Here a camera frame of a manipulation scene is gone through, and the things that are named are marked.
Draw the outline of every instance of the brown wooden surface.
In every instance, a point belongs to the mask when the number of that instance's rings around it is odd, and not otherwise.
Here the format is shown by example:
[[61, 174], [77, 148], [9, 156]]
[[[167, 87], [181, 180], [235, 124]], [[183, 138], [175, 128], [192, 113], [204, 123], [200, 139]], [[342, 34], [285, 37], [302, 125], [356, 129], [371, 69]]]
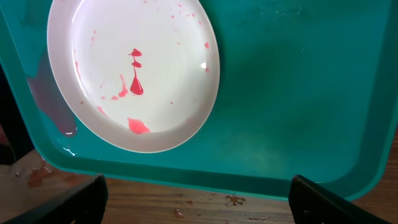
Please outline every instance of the brown wooden surface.
[[[225, 194], [116, 179], [108, 179], [108, 190], [103, 223], [294, 223], [287, 202], [237, 195], [245, 201], [229, 207], [230, 200]], [[398, 223], [398, 134], [382, 180], [354, 203], [391, 223]]]

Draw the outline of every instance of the round plate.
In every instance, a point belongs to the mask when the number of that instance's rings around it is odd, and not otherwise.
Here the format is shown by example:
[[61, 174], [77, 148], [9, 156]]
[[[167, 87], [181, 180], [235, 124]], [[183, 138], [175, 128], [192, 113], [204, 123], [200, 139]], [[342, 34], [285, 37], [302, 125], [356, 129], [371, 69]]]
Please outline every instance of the round plate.
[[47, 45], [57, 85], [105, 141], [160, 152], [192, 137], [214, 105], [220, 60], [196, 0], [54, 0]]

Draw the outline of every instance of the black object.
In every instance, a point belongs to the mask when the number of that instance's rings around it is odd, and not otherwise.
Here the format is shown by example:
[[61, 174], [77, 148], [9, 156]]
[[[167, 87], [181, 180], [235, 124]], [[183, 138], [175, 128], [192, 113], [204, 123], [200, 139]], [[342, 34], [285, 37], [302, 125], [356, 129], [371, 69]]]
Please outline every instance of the black object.
[[107, 201], [108, 188], [105, 178], [103, 175], [98, 175], [3, 224], [70, 224], [74, 220], [75, 224], [99, 224]]
[[388, 223], [301, 175], [292, 180], [289, 205], [296, 224]]
[[11, 144], [0, 144], [0, 165], [11, 165], [33, 150], [34, 146], [1, 66], [0, 105], [0, 125]]

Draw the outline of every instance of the wood grain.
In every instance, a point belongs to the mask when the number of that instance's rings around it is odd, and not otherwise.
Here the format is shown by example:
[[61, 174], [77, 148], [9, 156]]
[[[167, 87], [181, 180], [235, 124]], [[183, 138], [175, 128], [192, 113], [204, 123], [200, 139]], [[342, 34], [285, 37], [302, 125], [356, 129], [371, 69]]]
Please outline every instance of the wood grain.
[[[294, 223], [287, 202], [237, 195], [245, 198], [243, 204], [228, 207], [225, 194], [116, 179], [108, 179], [107, 183], [109, 200], [103, 223]], [[397, 133], [382, 180], [354, 203], [391, 223], [398, 223]]]

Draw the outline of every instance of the green tray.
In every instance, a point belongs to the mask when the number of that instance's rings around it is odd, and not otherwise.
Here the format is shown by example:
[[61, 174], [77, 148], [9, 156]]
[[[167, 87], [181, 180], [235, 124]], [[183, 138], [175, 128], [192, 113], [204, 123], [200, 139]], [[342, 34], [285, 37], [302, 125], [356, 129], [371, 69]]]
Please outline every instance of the green tray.
[[38, 109], [26, 80], [51, 1], [0, 0], [1, 65], [41, 155], [72, 172], [280, 200], [295, 174], [348, 200], [372, 189], [398, 121], [397, 1], [200, 2], [220, 48], [213, 111], [185, 144], [138, 154], [75, 117], [67, 138]]

